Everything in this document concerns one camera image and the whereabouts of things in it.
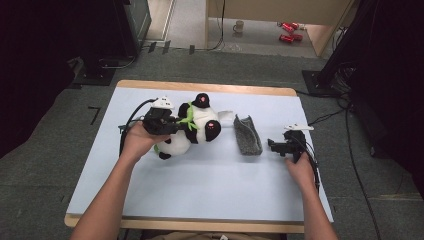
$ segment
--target wooden table edge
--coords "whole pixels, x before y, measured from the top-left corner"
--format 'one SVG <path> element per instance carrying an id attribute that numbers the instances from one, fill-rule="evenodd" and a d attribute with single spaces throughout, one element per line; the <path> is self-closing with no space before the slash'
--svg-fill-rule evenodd
<path id="1" fill-rule="evenodd" d="M 124 87 L 124 88 L 146 88 L 146 89 L 181 90 L 181 91 L 198 91 L 198 92 L 223 92 L 223 93 L 276 95 L 276 96 L 291 96 L 291 97 L 297 96 L 296 91 L 292 88 L 241 86 L 241 85 L 209 84 L 209 83 L 182 83 L 182 82 L 163 82 L 163 81 L 124 79 L 119 81 L 116 86 Z"/>
<path id="2" fill-rule="evenodd" d="M 80 216 L 67 213 L 64 219 L 65 225 L 75 227 L 79 218 Z M 121 228 L 202 232 L 304 233 L 303 222 L 252 223 L 207 220 L 122 219 Z"/>

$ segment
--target forearm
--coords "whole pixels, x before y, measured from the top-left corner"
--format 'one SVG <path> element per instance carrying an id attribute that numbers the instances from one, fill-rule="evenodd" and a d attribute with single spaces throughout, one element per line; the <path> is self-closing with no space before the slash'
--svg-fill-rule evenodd
<path id="1" fill-rule="evenodd" d="M 302 190 L 305 239 L 337 239 L 314 186 Z"/>
<path id="2" fill-rule="evenodd" d="M 116 239 L 134 163 L 118 159 L 108 179 L 87 208 L 71 239 Z"/>

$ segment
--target table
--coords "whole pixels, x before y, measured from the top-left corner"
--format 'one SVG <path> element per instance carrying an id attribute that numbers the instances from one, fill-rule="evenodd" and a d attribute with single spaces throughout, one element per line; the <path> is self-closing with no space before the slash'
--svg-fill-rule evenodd
<path id="1" fill-rule="evenodd" d="M 206 36 L 208 18 L 222 16 L 223 2 L 224 0 L 207 0 Z M 356 11 L 352 6 L 357 2 L 357 0 L 231 0 L 225 2 L 224 18 L 308 24 L 307 30 L 312 46 L 317 56 L 321 56 L 338 28 L 348 26 L 352 21 Z"/>
<path id="2" fill-rule="evenodd" d="M 76 225 L 106 180 L 118 158 L 117 126 L 125 123 L 141 102 L 166 95 L 179 106 L 177 102 L 193 100 L 200 92 L 209 94 L 211 106 L 217 112 L 235 110 L 240 117 L 249 112 L 259 136 L 262 136 L 264 152 L 256 157 L 241 156 L 236 151 L 233 129 L 227 127 L 213 142 L 192 146 L 182 156 L 163 161 L 153 151 L 147 153 L 133 171 L 121 227 L 303 232 L 300 191 L 289 176 L 282 158 L 265 146 L 266 138 L 263 136 L 266 133 L 271 139 L 279 141 L 282 140 L 282 127 L 291 124 L 290 119 L 306 124 L 300 100 L 293 89 L 131 80 L 122 80 L 117 84 L 69 204 L 65 224 L 71 227 Z M 276 107 L 278 104 L 274 101 L 277 100 L 287 104 Z M 252 110 L 255 102 L 263 109 Z M 260 117 L 257 114 L 275 112 L 276 108 L 282 110 L 272 118 L 278 122 L 269 120 L 269 116 Z M 308 132 L 305 132 L 305 136 L 312 144 Z M 322 187 L 320 197 L 332 221 Z"/>

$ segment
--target floor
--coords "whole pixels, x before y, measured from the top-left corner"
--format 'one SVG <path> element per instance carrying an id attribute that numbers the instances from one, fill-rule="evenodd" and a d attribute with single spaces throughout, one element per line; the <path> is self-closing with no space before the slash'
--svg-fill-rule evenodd
<path id="1" fill-rule="evenodd" d="M 223 33 L 223 42 L 217 50 L 234 53 L 250 53 L 259 55 L 281 55 L 291 57 L 317 58 L 312 43 L 305 30 L 296 30 L 295 33 L 303 36 L 302 41 L 286 43 L 279 40 L 281 34 L 287 34 L 276 22 L 261 22 L 244 20 L 243 32 L 236 33 L 233 26 L 237 19 L 208 19 L 208 41 L 205 38 L 205 1 L 198 0 L 167 0 L 149 1 L 152 15 L 152 27 L 149 30 L 146 44 L 157 42 L 163 46 L 170 41 L 170 47 L 189 49 L 194 45 L 196 49 L 210 49 L 217 46 Z M 155 32 L 166 32 L 162 38 L 151 37 Z M 331 44 L 321 58 L 331 56 Z"/>

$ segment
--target person's arm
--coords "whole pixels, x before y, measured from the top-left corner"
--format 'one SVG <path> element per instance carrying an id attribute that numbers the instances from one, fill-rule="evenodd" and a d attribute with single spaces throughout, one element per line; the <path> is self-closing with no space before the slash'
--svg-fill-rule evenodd
<path id="1" fill-rule="evenodd" d="M 90 206 L 78 221 L 71 239 L 116 239 L 131 174 L 150 148 L 169 136 L 152 136 L 142 123 L 135 124 L 125 138 L 124 149 Z"/>
<path id="2" fill-rule="evenodd" d="M 305 239 L 338 239 L 315 188 L 314 173 L 308 155 L 303 153 L 296 164 L 286 159 L 286 164 L 302 192 Z"/>

